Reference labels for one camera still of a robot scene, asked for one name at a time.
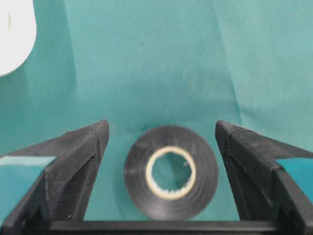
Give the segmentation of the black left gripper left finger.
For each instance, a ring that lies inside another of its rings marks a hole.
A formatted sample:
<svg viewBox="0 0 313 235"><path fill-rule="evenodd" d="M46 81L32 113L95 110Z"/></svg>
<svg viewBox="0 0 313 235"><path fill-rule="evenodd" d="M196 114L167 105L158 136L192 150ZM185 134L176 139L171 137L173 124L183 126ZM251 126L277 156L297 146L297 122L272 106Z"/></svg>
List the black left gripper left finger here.
<svg viewBox="0 0 313 235"><path fill-rule="evenodd" d="M82 220L109 140L101 120L0 158L0 232L26 224Z"/></svg>

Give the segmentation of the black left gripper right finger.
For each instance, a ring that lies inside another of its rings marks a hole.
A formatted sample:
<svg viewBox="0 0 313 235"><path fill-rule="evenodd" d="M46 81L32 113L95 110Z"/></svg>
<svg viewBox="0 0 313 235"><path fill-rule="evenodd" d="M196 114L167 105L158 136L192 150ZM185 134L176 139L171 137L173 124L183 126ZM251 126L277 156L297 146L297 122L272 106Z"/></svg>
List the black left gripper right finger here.
<svg viewBox="0 0 313 235"><path fill-rule="evenodd" d="M313 204L279 160L312 160L310 151L219 120L216 141L239 218L273 221L287 234L313 233Z"/></svg>

